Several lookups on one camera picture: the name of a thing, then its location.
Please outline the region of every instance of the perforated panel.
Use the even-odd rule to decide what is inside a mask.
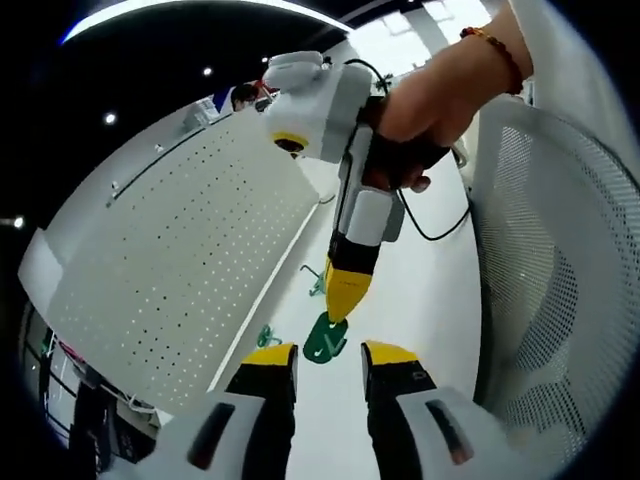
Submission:
[[[638,346],[640,194],[603,147],[521,102],[486,107],[479,140],[484,406],[551,473],[594,433]]]
[[[206,391],[317,200],[257,114],[234,115],[105,212],[64,273],[50,323],[119,388],[175,414]]]

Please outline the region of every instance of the red bracelet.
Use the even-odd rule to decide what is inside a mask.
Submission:
[[[518,95],[520,92],[522,92],[522,82],[524,80],[522,78],[522,73],[520,72],[518,64],[509,53],[509,50],[507,50],[506,45],[496,37],[489,35],[482,28],[467,27],[463,29],[462,32],[460,32],[460,38],[465,38],[469,35],[476,35],[477,37],[483,38],[484,40],[489,42],[489,44],[496,49],[496,51],[507,63],[507,67],[509,67],[509,72],[511,73],[511,87],[509,87],[507,93],[511,95]]]

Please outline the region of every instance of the green object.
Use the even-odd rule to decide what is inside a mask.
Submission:
[[[300,271],[302,270],[309,270],[316,277],[316,282],[313,284],[313,287],[311,288],[311,290],[309,290],[309,296],[313,297],[318,293],[321,293],[324,295],[326,293],[326,289],[324,285],[324,272],[318,275],[309,265],[301,266]]]
[[[265,325],[258,334],[258,348],[269,347],[271,342],[276,342],[276,345],[282,345],[282,339],[273,336],[273,328]]]
[[[340,323],[331,323],[329,314],[323,312],[316,320],[304,344],[302,353],[310,362],[322,365],[340,355],[347,339],[344,336],[349,329],[345,318]]]

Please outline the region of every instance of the person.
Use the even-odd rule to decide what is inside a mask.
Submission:
[[[511,0],[482,31],[499,42],[517,67],[481,35],[468,35],[403,79],[386,100],[378,133],[403,142],[418,135],[451,146],[474,115],[496,96],[535,73],[534,105],[591,134],[640,178],[639,149],[612,81],[580,35],[545,1]],[[430,183],[419,165],[403,186]]]
[[[243,83],[231,90],[231,106],[234,112],[244,110],[247,105],[253,104],[260,91],[255,85]]]

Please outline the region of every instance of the black cable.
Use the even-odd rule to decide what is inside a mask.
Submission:
[[[376,77],[378,77],[378,80],[380,81],[381,85],[382,85],[382,89],[384,90],[384,94],[389,95],[389,87],[387,86],[387,81],[385,80],[385,78],[380,74],[380,72],[376,69],[376,67],[374,67],[373,65],[371,65],[369,62],[367,62],[366,60],[362,60],[360,58],[352,58],[350,60],[347,60],[346,62],[344,62],[345,65],[351,65],[353,63],[359,63],[360,65],[364,65],[365,67],[367,67],[369,70],[371,70]],[[402,204],[404,205],[405,210],[407,211],[407,214],[409,215],[409,218],[411,219],[411,221],[413,222],[413,226],[416,227],[416,230],[418,231],[418,233],[420,234],[420,236],[422,236],[422,238],[424,238],[425,240],[429,241],[429,242],[436,242],[438,240],[442,240],[443,238],[447,237],[449,234],[451,234],[456,228],[458,228],[462,222],[464,222],[464,220],[467,218],[467,215],[469,215],[469,212],[471,211],[471,205],[467,206],[467,209],[465,210],[465,212],[462,214],[462,217],[460,217],[460,220],[458,220],[456,222],[456,224],[451,227],[449,230],[447,230],[446,232],[444,232],[442,235],[438,235],[436,237],[430,237],[429,235],[427,235],[426,233],[424,233],[422,231],[422,229],[420,228],[420,225],[418,225],[418,221],[416,220],[416,217],[413,216],[413,212],[411,211],[411,209],[409,208],[409,204],[407,203],[407,199],[404,198],[404,194],[402,193],[401,189],[397,190],[397,195],[398,198],[400,198],[400,201],[402,202]]]
[[[336,227],[340,226],[340,221],[342,220],[342,211],[344,210],[344,203],[347,200],[347,188],[349,187],[349,179],[351,178],[351,167],[353,167],[353,158],[351,158],[351,153],[349,152],[351,144],[353,143],[353,139],[356,135],[356,130],[354,129],[351,133],[351,137],[349,137],[349,141],[347,142],[346,154],[342,159],[343,162],[348,161],[349,165],[347,167],[347,172],[345,174],[345,179],[342,185],[342,194],[340,195],[340,204],[337,206],[338,215],[336,216]]]
[[[333,202],[333,199],[336,198],[335,194],[331,195],[331,198],[328,198],[327,200],[320,200],[318,203],[320,205],[327,205],[328,203]]]

